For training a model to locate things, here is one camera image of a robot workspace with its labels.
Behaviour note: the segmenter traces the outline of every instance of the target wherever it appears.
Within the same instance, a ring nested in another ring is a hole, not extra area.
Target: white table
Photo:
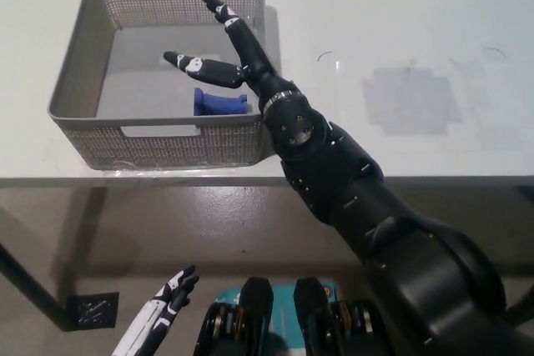
[[[79,4],[0,0],[0,186],[285,183],[277,157],[247,168],[89,168],[47,114]],[[280,37],[283,75],[388,178],[532,182],[532,0],[266,4],[278,15],[267,33]]]

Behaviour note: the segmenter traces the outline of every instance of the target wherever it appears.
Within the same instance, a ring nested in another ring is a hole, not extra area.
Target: teal object
[[[336,301],[336,286],[333,283],[323,283],[329,302]],[[270,319],[270,337],[266,344],[266,354],[275,356],[284,354],[284,350],[304,349],[304,338],[300,331],[295,303],[293,302],[294,285],[272,285],[275,300]],[[222,292],[214,301],[221,303],[239,302],[241,288],[231,288]]]

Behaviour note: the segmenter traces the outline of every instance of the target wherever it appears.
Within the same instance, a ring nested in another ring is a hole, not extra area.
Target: concrete floor
[[[534,266],[534,208],[516,191],[400,194],[470,234],[507,275],[510,299],[534,282],[525,276]],[[144,302],[191,263],[201,281],[161,356],[191,354],[212,298],[250,275],[288,283],[313,274],[335,280],[344,298],[369,293],[347,246],[289,188],[3,189],[0,238],[60,298],[120,292],[117,328],[60,333],[0,277],[1,355],[111,354]],[[523,329],[534,336],[534,325]]]

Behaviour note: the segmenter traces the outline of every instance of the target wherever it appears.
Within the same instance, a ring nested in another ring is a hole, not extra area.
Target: blue object
[[[274,334],[269,343],[266,344],[266,354],[276,355],[277,351],[286,348],[288,350],[304,349],[304,338],[300,331],[295,302],[293,301],[294,285],[271,285],[275,300],[273,302],[273,313],[270,319],[269,331]],[[329,302],[335,302],[336,287],[333,283],[323,283],[326,296]],[[239,302],[241,288],[228,289],[221,293],[214,301],[221,303]]]
[[[247,95],[237,98],[208,95],[200,88],[194,89],[194,116],[219,116],[225,114],[246,114]]]

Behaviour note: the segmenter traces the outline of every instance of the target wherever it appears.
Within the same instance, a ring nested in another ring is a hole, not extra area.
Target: black robotic arm
[[[502,319],[504,289],[486,255],[466,235],[396,197],[370,155],[275,71],[247,23],[220,0],[203,1],[224,24],[241,66],[176,52],[165,58],[199,81],[229,88],[245,82],[259,96],[291,187],[349,244],[414,349],[534,354],[534,341]]]

